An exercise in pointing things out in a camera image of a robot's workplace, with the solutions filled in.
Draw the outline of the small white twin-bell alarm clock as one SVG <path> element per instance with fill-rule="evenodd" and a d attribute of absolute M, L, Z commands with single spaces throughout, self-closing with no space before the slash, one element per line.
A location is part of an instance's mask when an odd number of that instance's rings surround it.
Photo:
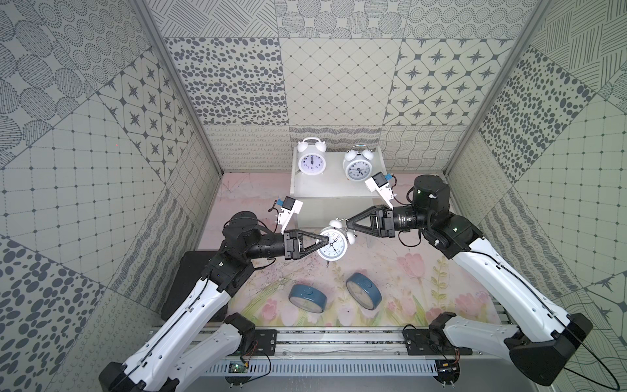
<path fill-rule="evenodd" d="M 320 248 L 317 253 L 327 262 L 339 261 L 346 255 L 349 245 L 356 243 L 355 233 L 338 219 L 331 220 L 329 225 L 322 229 L 320 235 L 328 239 L 328 244 Z"/>

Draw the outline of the white metal twin-bell alarm clock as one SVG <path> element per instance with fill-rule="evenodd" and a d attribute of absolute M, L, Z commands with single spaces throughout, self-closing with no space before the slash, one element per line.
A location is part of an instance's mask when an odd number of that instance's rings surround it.
<path fill-rule="evenodd" d="M 342 162 L 349 181 L 365 181 L 372 175 L 374 153 L 365 145 L 353 145 L 346 151 Z"/>

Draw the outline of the blue round alarm clock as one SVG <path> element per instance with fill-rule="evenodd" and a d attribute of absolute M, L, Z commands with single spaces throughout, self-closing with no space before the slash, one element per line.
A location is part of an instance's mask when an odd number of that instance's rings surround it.
<path fill-rule="evenodd" d="M 346 280 L 346 288 L 351 297 L 364 309 L 375 310 L 382 301 L 379 288 L 369 277 L 356 272 Z"/>
<path fill-rule="evenodd" d="M 299 309 L 314 314 L 323 313 L 328 302 L 323 292 L 305 284 L 294 284 L 288 300 Z"/>

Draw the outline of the white plastic twin-bell alarm clock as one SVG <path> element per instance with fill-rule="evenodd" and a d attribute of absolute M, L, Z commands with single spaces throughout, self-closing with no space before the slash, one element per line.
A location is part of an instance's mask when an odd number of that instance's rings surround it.
<path fill-rule="evenodd" d="M 306 137 L 297 144 L 298 169 L 304 175 L 318 176 L 326 169 L 327 145 L 318 137 Z"/>

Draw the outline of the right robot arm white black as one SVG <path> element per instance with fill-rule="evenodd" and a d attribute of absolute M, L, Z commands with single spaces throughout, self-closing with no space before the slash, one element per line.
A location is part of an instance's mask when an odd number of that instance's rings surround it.
<path fill-rule="evenodd" d="M 384 204 L 347 220 L 350 230 L 377 238 L 417 230 L 445 258 L 454 261 L 488 289 L 513 316 L 498 326 L 443 312 L 429 325 L 437 346 L 468 348 L 508 360 L 537 385 L 552 385 L 593 329 L 581 313 L 570 314 L 524 279 L 467 218 L 450 210 L 450 187 L 442 178 L 415 178 L 411 201 L 392 204 L 388 176 L 377 173 L 365 182 Z"/>

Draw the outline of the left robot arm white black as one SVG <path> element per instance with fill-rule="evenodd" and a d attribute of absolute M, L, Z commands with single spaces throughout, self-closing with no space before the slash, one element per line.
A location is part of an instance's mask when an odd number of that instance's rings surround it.
<path fill-rule="evenodd" d="M 192 341 L 256 271 L 253 260 L 300 260 L 329 243 L 328 237 L 303 230 L 274 233 L 248 211 L 233 215 L 222 234 L 220 249 L 165 325 L 124 363 L 112 362 L 101 372 L 102 390 L 183 391 L 225 357 L 246 354 L 256 326 L 238 313 L 199 344 Z"/>

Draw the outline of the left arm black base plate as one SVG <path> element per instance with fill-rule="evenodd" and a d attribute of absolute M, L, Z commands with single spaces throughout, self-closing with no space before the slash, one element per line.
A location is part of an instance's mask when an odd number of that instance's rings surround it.
<path fill-rule="evenodd" d="M 255 330 L 242 338 L 235 356 L 274 356 L 279 331 L 276 329 Z"/>

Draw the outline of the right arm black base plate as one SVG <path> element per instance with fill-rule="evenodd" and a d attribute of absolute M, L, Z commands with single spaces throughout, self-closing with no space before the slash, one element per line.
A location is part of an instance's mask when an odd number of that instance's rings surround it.
<path fill-rule="evenodd" d="M 432 332 L 427 328 L 407 325 L 402 335 L 408 355 L 436 355 L 453 358 L 457 354 L 461 356 L 473 354 L 472 349 L 454 346 L 442 333 Z"/>

